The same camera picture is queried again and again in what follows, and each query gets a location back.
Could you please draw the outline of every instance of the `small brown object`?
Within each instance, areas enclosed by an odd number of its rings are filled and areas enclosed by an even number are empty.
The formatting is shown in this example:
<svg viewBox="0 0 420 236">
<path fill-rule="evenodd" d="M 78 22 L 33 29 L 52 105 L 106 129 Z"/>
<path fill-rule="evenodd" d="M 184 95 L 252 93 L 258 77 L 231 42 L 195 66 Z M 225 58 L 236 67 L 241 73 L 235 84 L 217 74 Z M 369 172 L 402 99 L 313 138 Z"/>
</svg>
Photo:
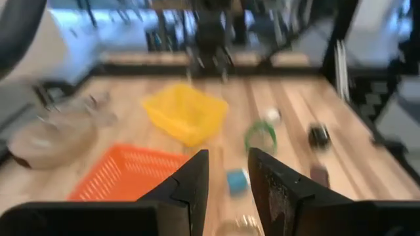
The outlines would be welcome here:
<svg viewBox="0 0 420 236">
<path fill-rule="evenodd" d="M 324 187 L 329 188 L 328 170 L 322 165 L 313 165 L 310 168 L 310 178 Z"/>
</svg>

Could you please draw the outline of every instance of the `white object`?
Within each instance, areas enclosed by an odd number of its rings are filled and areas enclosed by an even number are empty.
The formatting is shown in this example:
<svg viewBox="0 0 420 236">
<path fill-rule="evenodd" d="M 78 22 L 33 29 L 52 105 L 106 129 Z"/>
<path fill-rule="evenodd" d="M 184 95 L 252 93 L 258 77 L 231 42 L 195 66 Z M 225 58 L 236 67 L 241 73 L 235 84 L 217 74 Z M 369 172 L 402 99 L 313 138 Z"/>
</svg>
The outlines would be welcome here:
<svg viewBox="0 0 420 236">
<path fill-rule="evenodd" d="M 350 100 L 348 89 L 347 56 L 344 43 L 338 41 L 335 46 L 335 84 L 339 97 L 343 100 Z"/>
<path fill-rule="evenodd" d="M 277 123 L 281 121 L 280 112 L 276 108 L 271 108 L 266 112 L 265 118 L 270 123 Z"/>
</svg>

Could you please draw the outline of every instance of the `blue object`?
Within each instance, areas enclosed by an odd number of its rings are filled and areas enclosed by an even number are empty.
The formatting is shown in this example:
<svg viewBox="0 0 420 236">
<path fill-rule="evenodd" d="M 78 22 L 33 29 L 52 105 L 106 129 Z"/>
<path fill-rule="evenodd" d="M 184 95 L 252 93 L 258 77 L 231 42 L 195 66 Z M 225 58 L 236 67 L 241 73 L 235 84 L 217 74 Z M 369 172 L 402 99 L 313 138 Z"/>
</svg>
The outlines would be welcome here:
<svg viewBox="0 0 420 236">
<path fill-rule="evenodd" d="M 242 169 L 229 171 L 228 183 L 231 195 L 242 193 L 248 188 L 248 180 Z"/>
</svg>

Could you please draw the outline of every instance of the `plastic basket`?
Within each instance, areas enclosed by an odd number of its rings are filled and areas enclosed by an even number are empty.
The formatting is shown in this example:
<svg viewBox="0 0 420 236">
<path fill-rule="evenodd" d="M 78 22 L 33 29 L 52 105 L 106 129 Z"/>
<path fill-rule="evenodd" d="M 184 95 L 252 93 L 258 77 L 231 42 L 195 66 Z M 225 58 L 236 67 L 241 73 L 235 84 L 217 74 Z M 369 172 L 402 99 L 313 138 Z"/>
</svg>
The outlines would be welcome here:
<svg viewBox="0 0 420 236">
<path fill-rule="evenodd" d="M 186 146 L 201 144 L 216 133 L 228 104 L 186 84 L 176 84 L 143 101 L 150 120 Z"/>
<path fill-rule="evenodd" d="M 68 197 L 70 201 L 136 201 L 176 172 L 188 157 L 118 144 Z"/>
</svg>

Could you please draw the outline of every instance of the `black object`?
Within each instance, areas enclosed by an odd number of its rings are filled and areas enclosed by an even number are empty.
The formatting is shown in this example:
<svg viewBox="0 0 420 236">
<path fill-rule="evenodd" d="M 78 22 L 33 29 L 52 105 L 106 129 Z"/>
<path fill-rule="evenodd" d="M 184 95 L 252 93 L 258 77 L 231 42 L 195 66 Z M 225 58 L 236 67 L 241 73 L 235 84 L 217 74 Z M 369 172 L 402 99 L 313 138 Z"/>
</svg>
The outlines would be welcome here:
<svg viewBox="0 0 420 236">
<path fill-rule="evenodd" d="M 201 150 L 137 202 L 26 203 L 2 215 L 0 235 L 202 236 L 208 186 L 209 154 Z"/>
<path fill-rule="evenodd" d="M 266 236 L 418 235 L 418 201 L 354 202 L 251 148 L 249 178 Z"/>
<path fill-rule="evenodd" d="M 98 22 L 96 21 L 96 18 L 93 15 L 91 0 L 76 0 L 76 3 L 79 10 L 85 10 L 86 8 L 86 12 L 89 15 L 89 19 L 91 20 L 93 27 L 97 28 Z"/>
<path fill-rule="evenodd" d="M 0 140 L 0 166 L 11 157 L 7 142 Z"/>
<path fill-rule="evenodd" d="M 47 0 L 8 0 L 0 16 L 0 78 L 24 57 L 35 38 Z"/>
<path fill-rule="evenodd" d="M 327 127 L 323 124 L 312 124 L 308 131 L 308 141 L 313 148 L 327 148 L 331 143 Z"/>
</svg>

